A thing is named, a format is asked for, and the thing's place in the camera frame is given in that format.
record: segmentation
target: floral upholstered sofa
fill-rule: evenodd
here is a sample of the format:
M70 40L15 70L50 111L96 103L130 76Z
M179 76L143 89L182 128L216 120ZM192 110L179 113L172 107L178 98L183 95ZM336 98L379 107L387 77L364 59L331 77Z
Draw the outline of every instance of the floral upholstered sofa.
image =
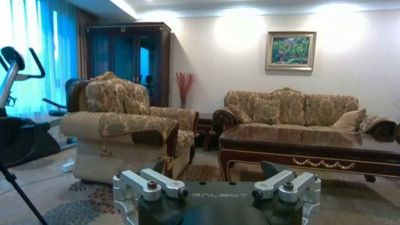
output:
M290 88L272 92L230 91L226 107L214 113L215 125L276 127L320 131L343 131L332 125L350 111L359 110L359 100L352 96L304 94ZM268 120L255 111L278 107L278 115ZM394 137L396 122L380 116L366 115L355 132Z
M78 138L76 178L112 183L118 172L160 161L178 177L195 156L195 110L150 107L146 88L108 74L75 83L68 111L62 132Z

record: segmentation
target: tassel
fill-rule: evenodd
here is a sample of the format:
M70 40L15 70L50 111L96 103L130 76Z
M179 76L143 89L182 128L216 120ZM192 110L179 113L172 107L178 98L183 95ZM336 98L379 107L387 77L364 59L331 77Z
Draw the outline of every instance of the tassel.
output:
M172 164L174 164L174 157L164 157L164 168L163 168L163 174L167 174L170 170L172 170Z
M111 151L106 149L106 139L103 139L103 150L100 153L100 157L104 158L104 157L110 157L111 155L112 155Z

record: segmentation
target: bolt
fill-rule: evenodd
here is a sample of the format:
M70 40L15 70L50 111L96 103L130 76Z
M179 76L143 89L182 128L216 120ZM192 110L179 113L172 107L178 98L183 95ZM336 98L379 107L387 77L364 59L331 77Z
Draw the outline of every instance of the bolt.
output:
M186 199L188 197L188 195L190 195L190 192L188 192L187 188L183 187L178 190L178 197L180 199Z
M150 189L155 189L156 187L158 187L156 181L150 180L150 181L148 181L148 188L150 188Z
M291 191L291 190L294 190L295 186L294 186L292 182L286 182L286 184L283 185L283 187Z
M254 190L251 192L251 196L255 198L255 200L260 200L263 197L263 193L259 190Z

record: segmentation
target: picture frame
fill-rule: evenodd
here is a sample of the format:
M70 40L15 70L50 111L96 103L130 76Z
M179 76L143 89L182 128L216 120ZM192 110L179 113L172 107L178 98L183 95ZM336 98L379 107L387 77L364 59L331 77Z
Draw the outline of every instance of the picture frame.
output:
M314 70L318 33L270 31L266 70Z

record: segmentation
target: glossy tabletop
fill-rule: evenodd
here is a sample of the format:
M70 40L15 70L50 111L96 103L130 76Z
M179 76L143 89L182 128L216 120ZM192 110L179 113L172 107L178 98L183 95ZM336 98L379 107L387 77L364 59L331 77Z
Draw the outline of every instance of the glossy tabletop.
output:
M310 149L342 149L347 151L376 152L396 155L400 158L400 144L382 141L379 137L355 132L300 130L275 127L236 126L220 136L220 143L263 144L276 146L302 146Z

